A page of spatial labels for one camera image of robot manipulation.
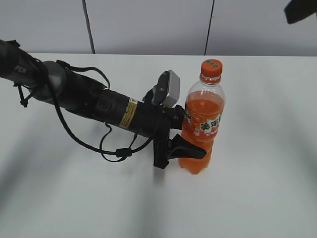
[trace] orange soda bottle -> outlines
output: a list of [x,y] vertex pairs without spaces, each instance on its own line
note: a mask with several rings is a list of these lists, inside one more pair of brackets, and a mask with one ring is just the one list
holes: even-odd
[[213,139],[218,133],[219,123],[225,104],[220,86],[222,63],[209,59],[202,63],[200,80],[188,92],[182,137],[203,148],[207,154],[202,159],[179,158],[180,167],[198,174],[210,162]]

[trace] yellow label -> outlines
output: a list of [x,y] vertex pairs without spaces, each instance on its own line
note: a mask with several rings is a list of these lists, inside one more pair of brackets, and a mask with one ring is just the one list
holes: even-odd
[[130,123],[134,117],[135,110],[137,109],[138,101],[130,98],[127,109],[125,110],[125,113],[122,117],[122,120],[120,122],[120,127],[127,129],[130,126]]

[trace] white table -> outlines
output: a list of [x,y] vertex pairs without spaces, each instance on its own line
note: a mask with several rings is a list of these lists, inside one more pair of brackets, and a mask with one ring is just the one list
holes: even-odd
[[[210,58],[34,56],[96,66],[112,90],[138,100],[173,69],[182,106]],[[108,163],[69,138],[53,106],[32,100],[24,109],[16,88],[1,80],[0,237],[317,237],[317,58],[215,58],[224,65],[226,106],[211,164],[199,175],[177,160],[155,169],[152,144]],[[91,144],[107,131],[100,122],[64,115]],[[106,148],[125,147],[132,138],[115,128]]]

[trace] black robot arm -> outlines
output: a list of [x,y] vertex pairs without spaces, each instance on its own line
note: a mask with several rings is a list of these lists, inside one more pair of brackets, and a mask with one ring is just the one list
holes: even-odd
[[287,22],[293,24],[317,12],[317,0],[291,0],[285,8]]
[[[170,129],[181,129],[183,121],[182,107],[179,105],[172,107],[179,96],[178,77],[173,71],[164,72],[158,84],[143,98],[143,102],[138,102],[111,91],[106,76],[94,67],[76,68],[59,60],[41,62],[18,47],[16,41],[0,40],[0,77],[13,81],[15,86],[19,87],[21,103],[25,107],[30,97],[53,104],[68,134],[86,148],[102,154],[126,158],[140,151],[153,140],[154,166],[162,169],[168,165],[169,159],[178,157],[201,159],[206,154],[204,149],[189,143],[179,135],[172,140],[169,139]],[[74,72],[91,69],[102,74],[108,87]],[[24,98],[22,86],[29,89],[29,97]],[[60,108],[145,136],[148,141],[137,149],[128,147],[111,152],[102,150],[101,146],[95,148],[80,141],[71,132]]]

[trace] cable connector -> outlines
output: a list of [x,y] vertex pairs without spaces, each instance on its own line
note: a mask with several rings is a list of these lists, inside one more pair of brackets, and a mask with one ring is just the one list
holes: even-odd
[[116,149],[115,155],[117,156],[117,158],[129,157],[132,155],[132,149],[131,147]]

